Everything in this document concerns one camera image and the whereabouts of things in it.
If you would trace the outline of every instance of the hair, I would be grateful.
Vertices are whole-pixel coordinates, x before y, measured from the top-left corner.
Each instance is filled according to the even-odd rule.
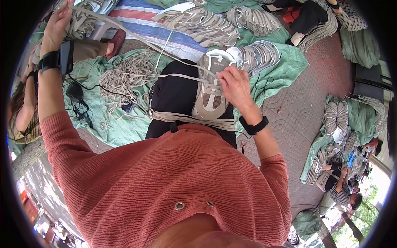
[[[353,194],[351,197],[353,197],[353,196],[355,197],[355,199],[354,199],[354,204],[351,205],[351,209],[356,210],[361,205],[362,195],[359,193],[356,193],[356,194]]]
[[[378,156],[380,151],[382,151],[383,141],[378,140],[378,145],[375,148],[375,156]]]

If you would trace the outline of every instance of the metal grommet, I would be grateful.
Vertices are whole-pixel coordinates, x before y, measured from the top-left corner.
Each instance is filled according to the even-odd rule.
[[[185,208],[185,204],[183,203],[183,202],[177,202],[176,204],[175,204],[175,209],[176,210],[182,210],[182,209],[184,209]]]
[[[212,208],[214,207],[214,204],[212,203],[212,201],[207,201],[207,205],[212,207]]]

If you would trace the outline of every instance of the red sandal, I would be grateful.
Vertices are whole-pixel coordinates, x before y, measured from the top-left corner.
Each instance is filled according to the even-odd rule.
[[[119,54],[121,46],[124,43],[126,35],[127,35],[127,33],[124,30],[122,30],[122,29],[117,30],[117,32],[116,32],[116,34],[114,34],[113,38],[110,41],[108,41],[108,43],[114,44],[113,51],[110,54],[105,55],[105,57],[107,57],[108,59],[111,59],[112,57]]]

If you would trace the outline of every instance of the white bag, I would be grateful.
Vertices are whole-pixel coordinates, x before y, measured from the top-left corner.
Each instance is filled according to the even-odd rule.
[[[332,171],[323,171],[323,173],[321,173],[321,175],[317,178],[316,185],[324,192],[325,192],[325,184],[327,183],[328,178],[331,175],[337,180],[339,180],[339,177],[332,174]]]

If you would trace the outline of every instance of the black wristband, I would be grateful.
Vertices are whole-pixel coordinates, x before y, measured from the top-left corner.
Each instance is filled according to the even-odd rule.
[[[330,4],[328,1],[326,1],[326,2],[328,4],[328,6],[333,8],[334,10],[338,10],[340,7],[338,2],[336,2],[336,5]]]
[[[242,116],[239,118],[239,121],[243,125],[244,129],[247,131],[247,133],[249,135],[255,135],[257,132],[259,132],[260,130],[265,128],[267,124],[269,124],[269,121],[266,118],[266,116],[263,116],[260,123],[256,124],[255,126],[247,124],[244,117],[242,117]]]
[[[33,81],[34,81],[35,83],[37,83],[37,82],[39,81],[39,71],[38,71],[38,70],[36,70],[36,71],[31,71],[31,72],[27,75],[26,80],[27,80],[29,77],[31,77],[31,76],[33,76]]]
[[[26,79],[28,79],[31,76],[35,76],[35,71],[29,72],[29,74],[27,75]]]
[[[51,68],[59,68],[59,51],[46,53],[39,61],[39,70],[41,72]]]

